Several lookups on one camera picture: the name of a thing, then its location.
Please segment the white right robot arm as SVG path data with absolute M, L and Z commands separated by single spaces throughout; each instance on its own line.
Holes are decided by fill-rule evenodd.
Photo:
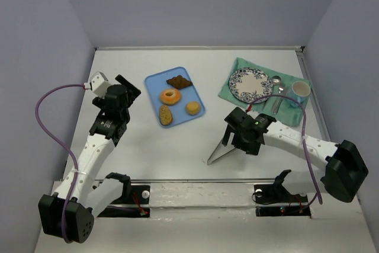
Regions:
M 256 190 L 258 204 L 288 203 L 297 195 L 327 193 L 350 203 L 368 175 L 356 145 L 348 140 L 327 142 L 291 129 L 266 114 L 252 117 L 236 107 L 225 119 L 227 127 L 219 146 L 231 144 L 247 155 L 258 155 L 262 145 L 281 149 L 306 161 L 308 171 L 285 169 L 272 184 Z

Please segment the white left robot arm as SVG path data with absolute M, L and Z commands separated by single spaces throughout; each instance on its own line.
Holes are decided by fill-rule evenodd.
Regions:
M 111 84 L 102 72 L 97 72 L 89 82 L 80 85 L 95 94 L 92 103 L 99 113 L 79 156 L 63 146 L 72 158 L 73 167 L 56 190 L 42 195 L 38 203 L 43 232 L 62 238 L 67 244 L 84 243 L 95 218 L 114 201 L 138 202 L 126 174 L 111 172 L 97 188 L 93 187 L 100 168 L 127 130 L 129 108 L 141 94 L 122 75 L 115 80 L 116 84 Z

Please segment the small round bun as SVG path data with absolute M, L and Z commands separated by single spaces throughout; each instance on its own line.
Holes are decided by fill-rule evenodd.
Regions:
M 197 101 L 191 101 L 186 105 L 185 109 L 189 115 L 194 116 L 201 111 L 201 106 Z

